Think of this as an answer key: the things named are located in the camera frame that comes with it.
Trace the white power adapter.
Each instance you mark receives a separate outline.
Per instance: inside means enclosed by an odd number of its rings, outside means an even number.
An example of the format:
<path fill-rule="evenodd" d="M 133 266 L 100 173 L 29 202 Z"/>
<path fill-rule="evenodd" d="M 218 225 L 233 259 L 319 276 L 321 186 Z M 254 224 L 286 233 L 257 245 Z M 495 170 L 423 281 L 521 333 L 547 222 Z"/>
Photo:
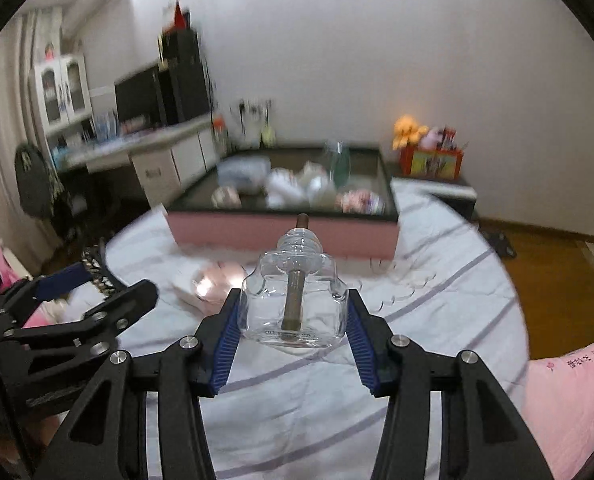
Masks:
<path fill-rule="evenodd" d="M 196 286 L 203 276 L 200 266 L 189 263 L 181 266 L 171 281 L 172 289 L 178 299 L 184 304 L 197 308 L 200 305 L 200 297 L 197 295 Z"/>

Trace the rose gold round jar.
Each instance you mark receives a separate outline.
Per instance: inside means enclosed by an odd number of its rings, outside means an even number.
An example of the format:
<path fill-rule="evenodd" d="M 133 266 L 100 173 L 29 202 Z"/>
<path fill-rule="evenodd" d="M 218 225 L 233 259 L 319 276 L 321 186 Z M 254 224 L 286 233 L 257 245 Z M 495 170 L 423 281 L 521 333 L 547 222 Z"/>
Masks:
<path fill-rule="evenodd" d="M 239 289 L 246 278 L 245 269 L 236 262 L 212 262 L 200 269 L 192 281 L 193 305 L 203 314 L 221 310 L 231 289 Z"/>

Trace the clear glass perfume bottle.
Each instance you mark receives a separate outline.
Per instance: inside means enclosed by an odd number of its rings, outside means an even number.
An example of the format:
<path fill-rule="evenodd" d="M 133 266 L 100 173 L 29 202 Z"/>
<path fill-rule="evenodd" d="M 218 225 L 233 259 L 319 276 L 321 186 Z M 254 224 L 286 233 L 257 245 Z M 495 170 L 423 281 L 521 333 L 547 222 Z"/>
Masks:
<path fill-rule="evenodd" d="M 309 216 L 299 214 L 242 282 L 239 329 L 286 352 L 332 348 L 346 333 L 348 296 L 336 261 L 310 229 Z"/>

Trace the tissue pack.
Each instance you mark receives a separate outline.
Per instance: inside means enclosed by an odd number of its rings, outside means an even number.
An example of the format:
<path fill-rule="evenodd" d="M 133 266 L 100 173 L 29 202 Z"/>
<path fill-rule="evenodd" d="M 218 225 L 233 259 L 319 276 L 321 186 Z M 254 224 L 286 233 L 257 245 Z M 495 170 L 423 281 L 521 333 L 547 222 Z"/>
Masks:
<path fill-rule="evenodd" d="M 239 193 L 256 194 L 264 187 L 271 169 L 271 161 L 266 156 L 229 157 L 216 166 L 218 185 L 234 188 Z"/>

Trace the black pearl hair clip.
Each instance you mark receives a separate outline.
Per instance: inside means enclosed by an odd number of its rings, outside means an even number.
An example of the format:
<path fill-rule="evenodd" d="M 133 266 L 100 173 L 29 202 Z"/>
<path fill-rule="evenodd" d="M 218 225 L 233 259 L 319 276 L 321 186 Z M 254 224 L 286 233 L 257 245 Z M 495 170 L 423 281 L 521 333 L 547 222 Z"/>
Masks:
<path fill-rule="evenodd" d="M 95 288 L 106 298 L 126 290 L 126 284 L 109 270 L 106 263 L 106 244 L 103 240 L 82 252 L 81 262 Z"/>

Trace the pink bedding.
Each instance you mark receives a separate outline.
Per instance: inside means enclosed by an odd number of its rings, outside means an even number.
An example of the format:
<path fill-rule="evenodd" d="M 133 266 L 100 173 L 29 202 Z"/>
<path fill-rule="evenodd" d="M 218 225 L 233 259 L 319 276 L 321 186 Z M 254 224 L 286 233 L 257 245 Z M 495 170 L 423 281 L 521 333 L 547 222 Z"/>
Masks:
<path fill-rule="evenodd" d="M 594 452 L 594 342 L 528 365 L 521 415 L 556 479 L 571 479 Z"/>

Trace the black office chair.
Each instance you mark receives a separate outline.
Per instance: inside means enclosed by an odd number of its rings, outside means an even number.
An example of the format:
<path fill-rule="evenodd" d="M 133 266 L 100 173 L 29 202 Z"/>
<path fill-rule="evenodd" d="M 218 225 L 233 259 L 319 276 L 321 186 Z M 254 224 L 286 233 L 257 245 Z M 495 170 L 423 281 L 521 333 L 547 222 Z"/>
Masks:
<path fill-rule="evenodd" d="M 17 146 L 15 176 L 20 206 L 25 214 L 49 223 L 64 242 L 73 242 L 82 235 L 88 202 L 82 195 L 73 195 L 65 189 L 34 144 Z"/>

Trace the white desk with drawers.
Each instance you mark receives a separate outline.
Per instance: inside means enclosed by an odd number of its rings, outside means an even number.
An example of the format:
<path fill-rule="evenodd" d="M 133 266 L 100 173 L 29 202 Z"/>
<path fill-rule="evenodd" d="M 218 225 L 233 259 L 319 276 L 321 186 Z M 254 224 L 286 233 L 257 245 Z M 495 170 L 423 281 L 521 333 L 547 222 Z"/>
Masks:
<path fill-rule="evenodd" d="M 212 116 L 145 133 L 120 136 L 67 155 L 57 165 L 64 174 L 84 168 L 91 174 L 122 167 L 134 170 L 150 206 L 169 203 L 219 161 Z"/>

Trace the pink black storage tray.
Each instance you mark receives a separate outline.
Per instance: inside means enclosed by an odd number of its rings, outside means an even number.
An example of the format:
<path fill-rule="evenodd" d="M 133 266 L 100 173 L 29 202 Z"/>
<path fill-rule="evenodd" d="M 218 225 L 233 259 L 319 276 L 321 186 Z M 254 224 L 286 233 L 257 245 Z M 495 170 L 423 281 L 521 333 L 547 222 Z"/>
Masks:
<path fill-rule="evenodd" d="M 297 224 L 299 214 L 309 216 L 309 229 L 335 257 L 391 260 L 396 253 L 400 226 L 391 178 L 376 146 L 352 145 L 347 189 L 377 195 L 377 212 L 344 212 L 335 206 L 279 206 L 266 204 L 263 192 L 242 193 L 239 207 L 218 207 L 212 194 L 218 189 L 218 168 L 212 167 L 186 186 L 166 207 L 166 219 L 180 245 L 216 246 L 264 252 Z"/>

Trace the beige curtain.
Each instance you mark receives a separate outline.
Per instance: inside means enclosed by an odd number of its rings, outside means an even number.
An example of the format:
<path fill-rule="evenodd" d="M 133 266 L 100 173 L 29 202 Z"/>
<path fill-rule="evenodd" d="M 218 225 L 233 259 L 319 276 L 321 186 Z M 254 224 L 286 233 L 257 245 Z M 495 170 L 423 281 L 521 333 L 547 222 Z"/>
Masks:
<path fill-rule="evenodd" d="M 20 206 L 15 152 L 21 143 L 39 143 L 29 75 L 48 47 L 60 53 L 60 36 L 59 6 L 18 14 L 0 32 L 0 242 L 32 272 L 53 255 L 58 240 L 50 226 Z"/>

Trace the black bathroom scale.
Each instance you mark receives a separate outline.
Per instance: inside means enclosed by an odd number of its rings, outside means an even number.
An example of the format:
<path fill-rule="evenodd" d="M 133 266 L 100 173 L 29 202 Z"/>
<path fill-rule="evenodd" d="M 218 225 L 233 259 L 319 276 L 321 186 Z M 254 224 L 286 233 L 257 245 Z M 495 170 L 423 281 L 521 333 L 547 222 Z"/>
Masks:
<path fill-rule="evenodd" d="M 515 259 L 517 252 L 503 232 L 480 230 L 480 234 L 500 259 Z"/>

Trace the orange capped bottle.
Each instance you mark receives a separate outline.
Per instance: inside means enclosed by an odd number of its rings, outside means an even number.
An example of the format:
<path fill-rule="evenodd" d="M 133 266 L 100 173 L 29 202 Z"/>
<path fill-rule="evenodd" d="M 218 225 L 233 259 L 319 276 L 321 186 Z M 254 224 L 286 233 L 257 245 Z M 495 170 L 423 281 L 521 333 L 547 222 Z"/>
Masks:
<path fill-rule="evenodd" d="M 222 116 L 216 116 L 212 122 L 214 145 L 221 157 L 228 154 L 230 150 L 230 135 L 228 134 L 225 120 Z"/>

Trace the white hair dryer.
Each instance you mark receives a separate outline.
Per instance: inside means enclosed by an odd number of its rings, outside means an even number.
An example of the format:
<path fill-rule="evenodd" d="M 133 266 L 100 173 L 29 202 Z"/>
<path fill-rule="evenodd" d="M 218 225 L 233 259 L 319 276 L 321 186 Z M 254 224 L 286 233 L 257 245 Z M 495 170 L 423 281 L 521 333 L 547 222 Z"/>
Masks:
<path fill-rule="evenodd" d="M 299 185 L 294 173 L 285 168 L 273 169 L 265 180 L 266 206 L 286 209 L 306 206 L 306 191 Z"/>

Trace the black computer monitor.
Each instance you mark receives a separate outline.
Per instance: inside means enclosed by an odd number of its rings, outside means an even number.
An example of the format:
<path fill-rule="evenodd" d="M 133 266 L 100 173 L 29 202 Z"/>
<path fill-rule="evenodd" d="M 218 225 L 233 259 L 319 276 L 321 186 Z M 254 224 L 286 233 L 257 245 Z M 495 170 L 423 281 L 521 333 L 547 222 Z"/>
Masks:
<path fill-rule="evenodd" d="M 114 99 L 120 124 L 144 118 L 147 125 L 161 125 L 158 75 L 159 67 L 154 64 L 114 83 Z"/>

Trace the black white low cabinet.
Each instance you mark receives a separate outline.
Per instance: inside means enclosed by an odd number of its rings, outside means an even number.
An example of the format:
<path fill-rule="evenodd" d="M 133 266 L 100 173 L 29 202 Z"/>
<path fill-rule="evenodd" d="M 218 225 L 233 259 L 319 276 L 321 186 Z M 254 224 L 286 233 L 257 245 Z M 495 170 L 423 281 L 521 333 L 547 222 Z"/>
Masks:
<path fill-rule="evenodd" d="M 400 166 L 395 162 L 386 162 L 386 168 L 393 180 L 399 182 L 400 188 L 416 193 L 434 196 L 468 221 L 476 218 L 476 190 L 462 177 L 455 181 L 405 177 Z"/>

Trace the yellow blue snack bag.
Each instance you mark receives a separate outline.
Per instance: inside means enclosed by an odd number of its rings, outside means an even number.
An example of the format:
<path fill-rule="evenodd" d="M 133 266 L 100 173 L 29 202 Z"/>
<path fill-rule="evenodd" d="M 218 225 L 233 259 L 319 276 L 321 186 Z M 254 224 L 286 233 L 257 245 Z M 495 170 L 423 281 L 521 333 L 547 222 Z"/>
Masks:
<path fill-rule="evenodd" d="M 263 123 L 261 128 L 260 144 L 265 148 L 272 148 L 276 145 L 276 133 L 268 120 Z"/>

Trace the pink doll figure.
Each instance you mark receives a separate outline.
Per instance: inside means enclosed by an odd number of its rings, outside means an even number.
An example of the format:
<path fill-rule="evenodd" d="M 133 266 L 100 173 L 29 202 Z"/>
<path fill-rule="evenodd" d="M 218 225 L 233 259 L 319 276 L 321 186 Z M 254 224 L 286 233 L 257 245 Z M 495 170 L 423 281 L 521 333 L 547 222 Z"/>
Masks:
<path fill-rule="evenodd" d="M 56 56 L 54 44 L 47 44 L 44 49 L 44 58 L 46 60 L 52 60 Z"/>

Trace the pink patterned cube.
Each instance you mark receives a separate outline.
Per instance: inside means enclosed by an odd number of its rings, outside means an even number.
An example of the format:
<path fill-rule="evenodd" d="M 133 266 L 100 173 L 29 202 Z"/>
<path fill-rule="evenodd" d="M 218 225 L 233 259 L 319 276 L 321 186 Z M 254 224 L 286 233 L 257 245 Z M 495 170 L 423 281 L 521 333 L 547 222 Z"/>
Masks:
<path fill-rule="evenodd" d="M 345 214 L 381 214 L 385 203 L 373 191 L 352 190 L 337 195 L 336 208 Z"/>

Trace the orange toy box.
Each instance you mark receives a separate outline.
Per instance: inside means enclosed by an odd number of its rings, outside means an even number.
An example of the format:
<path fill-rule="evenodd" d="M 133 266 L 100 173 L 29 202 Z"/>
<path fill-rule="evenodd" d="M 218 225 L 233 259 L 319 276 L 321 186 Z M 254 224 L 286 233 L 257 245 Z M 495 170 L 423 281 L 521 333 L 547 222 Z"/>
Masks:
<path fill-rule="evenodd" d="M 424 150 L 408 145 L 400 151 L 400 167 L 404 176 L 456 180 L 461 173 L 462 150 Z"/>

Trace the clear teal cup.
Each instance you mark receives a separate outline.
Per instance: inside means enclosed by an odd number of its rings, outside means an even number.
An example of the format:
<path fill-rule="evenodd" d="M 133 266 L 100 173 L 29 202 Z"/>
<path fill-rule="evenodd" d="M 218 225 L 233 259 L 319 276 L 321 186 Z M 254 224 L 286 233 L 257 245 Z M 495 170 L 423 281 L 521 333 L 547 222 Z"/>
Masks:
<path fill-rule="evenodd" d="M 325 166 L 336 188 L 345 186 L 350 178 L 350 151 L 344 142 L 328 141 L 325 147 Z"/>

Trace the black computer tower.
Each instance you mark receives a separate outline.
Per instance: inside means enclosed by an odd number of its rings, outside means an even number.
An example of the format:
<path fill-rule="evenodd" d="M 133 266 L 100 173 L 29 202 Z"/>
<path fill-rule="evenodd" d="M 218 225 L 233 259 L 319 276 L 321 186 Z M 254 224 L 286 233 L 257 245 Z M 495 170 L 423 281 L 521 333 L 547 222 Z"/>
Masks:
<path fill-rule="evenodd" d="M 162 35 L 160 61 L 166 123 L 172 126 L 208 114 L 211 102 L 196 32 L 188 28 Z"/>

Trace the pink plush toy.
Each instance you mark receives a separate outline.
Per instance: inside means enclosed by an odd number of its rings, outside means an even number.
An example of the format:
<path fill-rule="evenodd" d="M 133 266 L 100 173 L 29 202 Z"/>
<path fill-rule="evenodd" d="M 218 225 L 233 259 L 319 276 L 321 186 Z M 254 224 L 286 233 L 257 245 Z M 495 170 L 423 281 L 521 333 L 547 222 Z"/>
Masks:
<path fill-rule="evenodd" d="M 419 141 L 421 150 L 435 151 L 440 148 L 443 141 L 443 130 L 439 127 L 431 128 Z"/>

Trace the red triangular flag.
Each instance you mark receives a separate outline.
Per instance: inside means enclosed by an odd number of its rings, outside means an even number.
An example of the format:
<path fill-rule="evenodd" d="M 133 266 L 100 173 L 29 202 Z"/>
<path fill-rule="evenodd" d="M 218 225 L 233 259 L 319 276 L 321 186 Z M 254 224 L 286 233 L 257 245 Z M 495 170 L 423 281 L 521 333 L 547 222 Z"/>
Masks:
<path fill-rule="evenodd" d="M 170 34 L 176 30 L 183 30 L 188 27 L 186 20 L 186 13 L 182 9 L 182 6 L 175 0 L 175 2 L 169 3 L 162 10 L 162 32 L 164 34 Z"/>

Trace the yellow octopus plush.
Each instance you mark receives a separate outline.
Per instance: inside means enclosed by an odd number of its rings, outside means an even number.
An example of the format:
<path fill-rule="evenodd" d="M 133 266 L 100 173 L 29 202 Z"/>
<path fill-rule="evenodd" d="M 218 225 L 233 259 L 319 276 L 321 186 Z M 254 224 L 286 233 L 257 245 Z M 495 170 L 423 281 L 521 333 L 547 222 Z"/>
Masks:
<path fill-rule="evenodd" d="M 419 125 L 413 116 L 403 115 L 393 125 L 392 148 L 397 151 L 403 150 L 408 144 L 417 145 L 428 131 L 429 128 Z"/>

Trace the white wall cabinet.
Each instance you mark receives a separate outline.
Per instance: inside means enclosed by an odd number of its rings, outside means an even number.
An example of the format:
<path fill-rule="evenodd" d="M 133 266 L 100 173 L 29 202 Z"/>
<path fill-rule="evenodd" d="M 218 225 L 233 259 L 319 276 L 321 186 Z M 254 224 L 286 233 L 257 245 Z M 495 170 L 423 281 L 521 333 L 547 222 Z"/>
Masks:
<path fill-rule="evenodd" d="M 82 55 L 52 58 L 30 70 L 29 86 L 36 126 L 51 136 L 92 116 Z"/>

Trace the wall power socket strip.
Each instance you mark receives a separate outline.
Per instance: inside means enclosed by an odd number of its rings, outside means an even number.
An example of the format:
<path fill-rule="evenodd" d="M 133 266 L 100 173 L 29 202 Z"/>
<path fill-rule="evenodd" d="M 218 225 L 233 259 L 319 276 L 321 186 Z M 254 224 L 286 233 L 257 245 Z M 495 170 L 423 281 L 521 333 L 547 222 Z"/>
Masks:
<path fill-rule="evenodd" d="M 236 100 L 230 105 L 230 113 L 235 118 L 251 116 L 261 120 L 272 110 L 273 100 Z"/>

